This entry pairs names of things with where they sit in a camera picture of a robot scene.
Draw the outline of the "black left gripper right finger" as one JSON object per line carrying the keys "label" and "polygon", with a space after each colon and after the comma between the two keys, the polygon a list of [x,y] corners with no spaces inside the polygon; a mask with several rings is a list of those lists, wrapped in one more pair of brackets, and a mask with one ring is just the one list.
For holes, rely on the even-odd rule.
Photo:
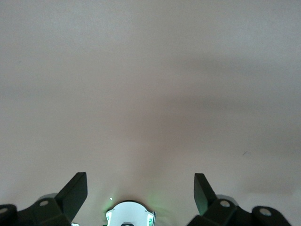
{"label": "black left gripper right finger", "polygon": [[252,226],[251,213],[229,198],[219,198],[203,173],[194,175],[194,200],[199,214],[189,226]]}

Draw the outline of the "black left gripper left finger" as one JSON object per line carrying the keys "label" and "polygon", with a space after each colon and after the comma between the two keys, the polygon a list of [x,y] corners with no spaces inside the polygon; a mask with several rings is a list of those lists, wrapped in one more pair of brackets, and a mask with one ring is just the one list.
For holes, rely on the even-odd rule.
{"label": "black left gripper left finger", "polygon": [[70,226],[87,198],[87,174],[78,172],[54,197],[19,211],[18,226]]}

